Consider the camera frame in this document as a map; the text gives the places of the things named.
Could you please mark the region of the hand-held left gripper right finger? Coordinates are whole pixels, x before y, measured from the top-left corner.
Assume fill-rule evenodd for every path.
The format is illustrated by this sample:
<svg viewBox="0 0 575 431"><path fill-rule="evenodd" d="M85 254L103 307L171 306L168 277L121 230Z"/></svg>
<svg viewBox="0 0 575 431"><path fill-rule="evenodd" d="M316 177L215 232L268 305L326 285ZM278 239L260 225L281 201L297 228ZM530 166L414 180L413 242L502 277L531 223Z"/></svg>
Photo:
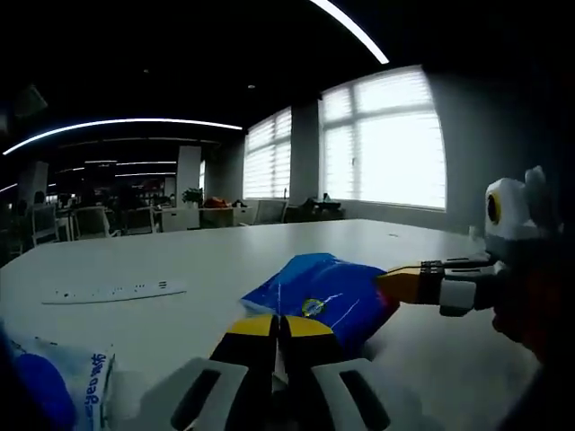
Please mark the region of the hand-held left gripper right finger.
<svg viewBox="0 0 575 431"><path fill-rule="evenodd" d="M304 317L279 321L287 389L303 430L421 430L420 403L364 357L349 357L332 329Z"/></svg>

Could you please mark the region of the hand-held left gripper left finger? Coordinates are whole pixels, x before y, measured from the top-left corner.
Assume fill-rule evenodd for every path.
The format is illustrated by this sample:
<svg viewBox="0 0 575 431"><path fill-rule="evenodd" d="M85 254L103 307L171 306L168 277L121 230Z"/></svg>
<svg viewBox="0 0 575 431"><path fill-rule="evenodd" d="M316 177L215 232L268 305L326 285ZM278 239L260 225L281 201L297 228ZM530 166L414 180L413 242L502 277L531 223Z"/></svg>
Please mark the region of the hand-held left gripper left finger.
<svg viewBox="0 0 575 431"><path fill-rule="evenodd" d="M274 370L275 316L236 321L208 358L192 358L146 394L141 428L263 430Z"/></svg>

